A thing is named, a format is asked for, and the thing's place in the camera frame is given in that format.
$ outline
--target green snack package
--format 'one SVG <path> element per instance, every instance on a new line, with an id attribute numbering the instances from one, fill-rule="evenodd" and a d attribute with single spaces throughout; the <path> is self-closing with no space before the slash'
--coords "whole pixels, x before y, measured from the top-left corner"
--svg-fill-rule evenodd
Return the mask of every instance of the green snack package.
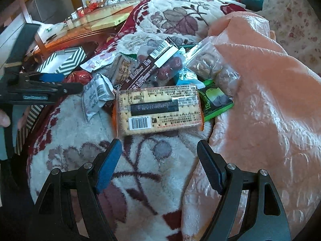
<path id="1" fill-rule="evenodd" d="M 198 90 L 202 100 L 204 121 L 209 121 L 232 108 L 233 101 L 218 88 L 213 80 L 204 82 L 205 88 Z"/>

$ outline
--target blanket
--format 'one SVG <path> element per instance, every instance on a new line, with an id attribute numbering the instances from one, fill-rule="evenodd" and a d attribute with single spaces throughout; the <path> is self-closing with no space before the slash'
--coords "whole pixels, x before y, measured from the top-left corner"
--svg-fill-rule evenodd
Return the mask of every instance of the blanket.
<path id="1" fill-rule="evenodd" d="M 269 172 L 294 238 L 321 197 L 321 78 L 270 39 L 269 22 L 258 15 L 231 13 L 208 35 L 242 78 L 234 107 L 215 118 L 209 144 L 241 170 Z M 219 200 L 199 162 L 183 199 L 184 240 L 200 239 Z M 243 191 L 231 235 L 246 202 Z"/>
<path id="2" fill-rule="evenodd" d="M 144 0 L 102 49 L 134 54 L 141 45 L 168 36 L 177 45 L 197 43 L 213 21 L 237 10 L 243 8 L 217 0 Z M 211 131 L 207 122 L 202 132 L 181 129 L 121 139 L 124 152 L 111 184 L 98 197 L 118 240 L 182 240 L 182 198 L 198 162 L 196 145 Z M 79 95 L 58 104 L 33 134 L 28 174 L 34 201 L 51 169 L 77 169 L 115 137 L 111 117 L 103 110 L 85 121 Z M 86 236 L 77 194 L 72 196 L 79 232 Z"/>
<path id="3" fill-rule="evenodd" d="M 257 14 L 290 56 L 321 75 L 321 22 L 307 0 L 264 0 Z"/>

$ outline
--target black label strip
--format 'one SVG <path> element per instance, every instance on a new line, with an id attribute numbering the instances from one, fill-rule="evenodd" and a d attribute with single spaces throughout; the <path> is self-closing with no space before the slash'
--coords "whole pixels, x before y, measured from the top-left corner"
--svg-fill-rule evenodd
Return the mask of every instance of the black label strip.
<path id="1" fill-rule="evenodd" d="M 175 111 L 179 111 L 178 100 L 164 100 L 130 105 L 130 112 L 132 116 L 141 116 Z"/>

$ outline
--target red wrapper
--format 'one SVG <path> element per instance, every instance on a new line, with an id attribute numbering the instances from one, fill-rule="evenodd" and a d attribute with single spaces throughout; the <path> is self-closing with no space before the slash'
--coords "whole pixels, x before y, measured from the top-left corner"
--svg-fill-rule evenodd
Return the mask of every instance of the red wrapper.
<path id="1" fill-rule="evenodd" d="M 92 76 L 89 72 L 85 70 L 74 71 L 69 74 L 67 77 L 67 83 L 81 83 L 82 85 L 86 85 L 88 82 L 92 80 Z"/>

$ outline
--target white snack wrapper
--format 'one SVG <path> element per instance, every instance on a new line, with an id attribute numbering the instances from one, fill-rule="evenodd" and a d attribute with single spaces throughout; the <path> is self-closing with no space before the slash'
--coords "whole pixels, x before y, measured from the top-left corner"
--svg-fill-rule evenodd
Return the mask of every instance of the white snack wrapper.
<path id="1" fill-rule="evenodd" d="M 104 75 L 96 74 L 84 86 L 82 94 L 82 109 L 87 120 L 89 121 L 107 101 L 114 99 L 115 92 L 110 80 Z"/>
<path id="2" fill-rule="evenodd" d="M 106 65 L 113 63 L 115 57 L 115 54 L 109 53 L 105 50 L 80 65 L 80 67 L 91 73 L 93 70 L 98 70 Z"/>

